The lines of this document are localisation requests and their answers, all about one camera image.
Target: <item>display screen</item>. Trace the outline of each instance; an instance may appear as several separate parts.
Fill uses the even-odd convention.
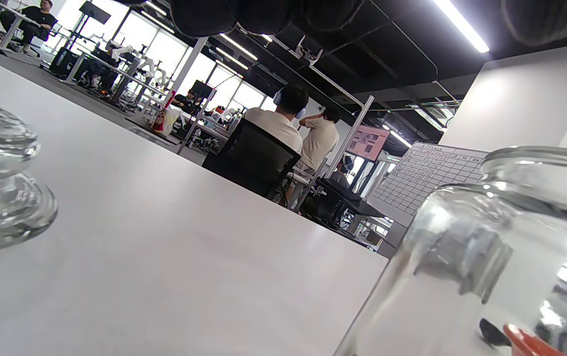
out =
[[[345,151],[375,161],[382,151],[387,136],[389,136],[389,130],[360,125]]]

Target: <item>glass window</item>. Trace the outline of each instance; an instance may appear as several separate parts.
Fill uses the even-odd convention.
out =
[[[82,29],[82,35],[89,38],[89,36],[97,35],[103,36],[107,41],[112,38],[114,31],[119,27],[123,17],[127,13],[128,7],[112,0],[92,0],[92,4],[95,4],[103,11],[110,14],[109,20],[103,25],[102,23],[89,19],[85,24],[84,29]],[[101,43],[100,46],[105,49],[105,43]]]
[[[182,84],[180,84],[178,94],[186,95],[189,89],[193,87],[193,83],[195,83],[195,81],[206,81],[209,74],[211,74],[211,70],[213,70],[214,65],[214,61],[204,56],[204,54],[198,53],[198,57],[196,57],[193,62],[187,76],[184,81],[182,81]]]
[[[243,107],[250,109],[258,107],[264,99],[264,96],[264,94],[261,94],[261,92],[255,88],[246,83],[242,83],[236,95],[233,97],[233,100],[242,104]]]
[[[206,107],[206,110],[213,110],[218,105],[222,105],[225,108],[229,105],[233,94],[236,92],[237,88],[242,83],[234,73],[229,72],[223,67],[216,67],[209,79],[209,84],[212,88],[217,87],[218,92]]]
[[[275,105],[275,103],[273,103],[272,97],[267,96],[266,100],[264,100],[264,103],[261,104],[261,108],[263,110],[274,111],[277,108],[277,106]]]
[[[125,38],[123,46],[131,45],[134,50],[141,50],[143,45],[149,47],[157,31],[157,26],[147,22],[139,14],[130,13],[119,31],[119,39]]]
[[[160,67],[163,68],[163,70],[167,72],[167,76],[170,77],[186,49],[187,45],[185,43],[161,31],[156,35],[154,42],[152,42],[147,52],[145,52],[145,55],[154,59],[154,63],[156,64],[158,64],[158,61],[161,61]]]

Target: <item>fluorescent light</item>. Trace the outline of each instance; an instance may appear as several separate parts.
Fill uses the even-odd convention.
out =
[[[148,4],[150,7],[152,7],[152,9],[155,9],[159,13],[163,14],[163,16],[167,16],[167,13],[163,9],[156,6],[153,2],[146,1],[145,4]]]
[[[239,48],[239,50],[241,50],[242,52],[244,52],[247,56],[249,56],[250,58],[257,60],[257,57],[252,54],[251,52],[249,52],[247,49],[245,49],[244,47],[241,47],[239,45],[239,43],[233,41],[231,38],[229,38],[229,36],[225,35],[225,34],[220,34],[220,36],[222,38],[224,38],[225,40],[229,41],[230,43],[232,43],[235,47]]]
[[[244,68],[245,70],[248,70],[248,67],[246,67],[242,62],[238,61],[237,59],[234,59],[233,56],[231,56],[230,54],[224,52],[224,50],[221,50],[219,47],[215,47],[215,49],[221,54],[224,54],[224,56],[227,57],[228,59],[231,59],[231,61],[237,63],[240,67]]]
[[[236,72],[235,70],[232,70],[231,67],[229,67],[228,65],[225,65],[224,63],[220,62],[218,59],[215,60],[215,63],[217,63],[218,65],[221,65],[222,67],[226,68],[226,70],[228,70],[229,72],[231,72],[232,74],[237,75],[238,77],[243,79],[243,76],[241,74],[239,74],[238,72]]]
[[[171,32],[173,33],[173,30],[170,29],[169,27],[167,27],[164,23],[156,20],[152,15],[146,13],[145,11],[141,11],[141,14],[144,14],[145,16],[147,16],[148,19],[152,20],[153,22],[155,22],[157,25],[159,25],[160,27],[163,27],[165,30],[167,30],[167,32]]]
[[[453,25],[457,27],[462,34],[464,34],[465,38],[467,38],[471,44],[478,50],[480,53],[486,53],[490,50],[488,45],[483,42],[483,39],[479,36],[479,34],[473,29],[473,27],[469,24],[469,22],[460,14],[457,10],[457,7],[451,3],[451,0],[433,0],[437,7],[442,10],[446,17],[453,22]]]
[[[410,143],[406,142],[406,140],[403,139],[403,138],[401,137],[401,135],[399,135],[396,131],[391,131],[391,134],[392,134],[395,138],[397,138],[400,142],[402,142],[402,143],[404,144],[404,146],[407,146],[408,148],[411,148],[412,145],[411,145]]]

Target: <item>beige t-shirt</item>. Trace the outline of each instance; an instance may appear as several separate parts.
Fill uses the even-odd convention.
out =
[[[303,140],[301,162],[316,170],[325,156],[336,146],[338,131],[333,122],[321,117],[306,120],[306,126],[310,128],[310,132]]]
[[[274,111],[252,108],[246,111],[244,118],[275,136],[297,153],[301,152],[301,135],[284,115]]]

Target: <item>whiteboard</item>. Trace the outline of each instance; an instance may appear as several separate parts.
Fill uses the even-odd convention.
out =
[[[408,226],[424,199],[445,184],[476,183],[487,152],[416,142],[368,203]]]

